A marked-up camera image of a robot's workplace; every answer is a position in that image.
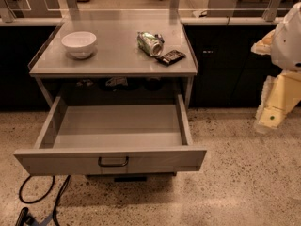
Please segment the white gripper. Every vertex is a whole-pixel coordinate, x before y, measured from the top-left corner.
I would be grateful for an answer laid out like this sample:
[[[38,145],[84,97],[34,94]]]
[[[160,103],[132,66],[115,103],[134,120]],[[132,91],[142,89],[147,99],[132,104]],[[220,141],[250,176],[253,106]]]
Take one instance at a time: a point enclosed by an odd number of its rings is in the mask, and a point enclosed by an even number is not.
[[[261,104],[254,128],[259,133],[277,129],[286,116],[301,102],[301,3],[296,3],[251,52],[270,55],[272,63],[283,70],[277,77],[268,76],[261,92]]]

